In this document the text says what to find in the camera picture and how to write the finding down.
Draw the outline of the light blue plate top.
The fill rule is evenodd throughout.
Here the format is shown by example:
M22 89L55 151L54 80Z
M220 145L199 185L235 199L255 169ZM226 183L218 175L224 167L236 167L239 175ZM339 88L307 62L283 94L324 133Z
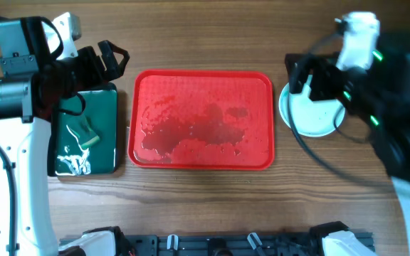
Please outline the light blue plate top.
M289 93L289 84L286 84L278 100L278 109L283 121L290 127L287 106L290 96L290 108L298 133L307 137L327 136L335 131L334 124L337 127L341 125L345 110L338 100L313 102L309 98L311 81L312 75L309 75L303 91L296 95Z

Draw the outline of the green yellow sponge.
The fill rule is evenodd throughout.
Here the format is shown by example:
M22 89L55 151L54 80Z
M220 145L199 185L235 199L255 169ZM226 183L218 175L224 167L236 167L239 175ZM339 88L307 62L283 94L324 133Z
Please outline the green yellow sponge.
M100 141L99 135L91 127L88 118L85 116L69 119L66 127L82 150L89 149Z

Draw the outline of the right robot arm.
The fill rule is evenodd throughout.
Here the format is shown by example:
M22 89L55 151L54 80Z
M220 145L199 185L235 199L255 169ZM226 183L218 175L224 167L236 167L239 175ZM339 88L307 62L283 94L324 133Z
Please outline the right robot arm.
M410 33L382 33L362 67L339 68L337 53L315 54L334 38L323 38L306 53L286 55L290 94L301 93L312 75L312 101L338 100L369 127L367 141L393 179L410 249Z

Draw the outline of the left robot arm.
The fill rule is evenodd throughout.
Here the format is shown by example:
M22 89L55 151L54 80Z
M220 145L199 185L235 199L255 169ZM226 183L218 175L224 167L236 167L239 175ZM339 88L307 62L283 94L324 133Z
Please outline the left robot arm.
M48 201L50 118L63 99L109 88L129 53L109 41L77 49L77 16L0 16L0 255L133 255L117 226L59 245Z

